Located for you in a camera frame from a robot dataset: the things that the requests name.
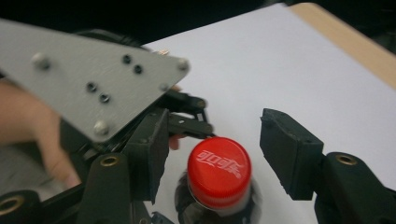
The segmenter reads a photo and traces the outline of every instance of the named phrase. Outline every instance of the metal plate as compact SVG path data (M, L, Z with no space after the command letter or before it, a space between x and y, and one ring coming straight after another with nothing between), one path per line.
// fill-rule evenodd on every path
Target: metal plate
M134 71L137 65L141 74ZM0 69L92 141L104 142L186 76L189 65L181 58L0 20ZM95 92L87 91L90 82ZM101 103L102 93L110 96L107 103ZM97 121L105 127L95 132Z

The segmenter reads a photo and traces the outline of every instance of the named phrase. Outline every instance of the white tabletop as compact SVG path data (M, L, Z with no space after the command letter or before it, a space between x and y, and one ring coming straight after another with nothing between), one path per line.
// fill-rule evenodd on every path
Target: white tabletop
M325 143L364 160L396 189L396 92L283 5L266 7L148 44L186 57L179 85L208 101L217 135L243 145L262 195L260 223L317 223L313 202L294 202L259 146L264 108L283 111ZM166 163L157 203L177 222L174 191L198 140L181 140Z

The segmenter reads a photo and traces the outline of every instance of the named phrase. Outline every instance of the coca-cola bottle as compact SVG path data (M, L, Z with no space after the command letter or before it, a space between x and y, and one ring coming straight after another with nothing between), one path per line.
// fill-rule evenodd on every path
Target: coca-cola bottle
M213 137L191 152L175 204L180 224L248 224L257 219L257 198L245 149L232 139Z

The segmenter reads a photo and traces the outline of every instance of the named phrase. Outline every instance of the dark floor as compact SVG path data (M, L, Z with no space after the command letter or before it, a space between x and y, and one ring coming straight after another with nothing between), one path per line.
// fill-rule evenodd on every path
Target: dark floor
M276 2L295 0L84 0L79 4L58 1L2 1L0 17L68 33L100 28L131 35L149 43ZM338 18L396 53L396 1L313 0Z

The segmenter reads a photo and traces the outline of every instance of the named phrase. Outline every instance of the red cap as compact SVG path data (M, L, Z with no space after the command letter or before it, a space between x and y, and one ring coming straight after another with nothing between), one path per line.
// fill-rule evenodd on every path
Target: red cap
M190 154L191 192L205 206L219 209L238 203L249 187L250 177L248 154L234 140L208 138Z

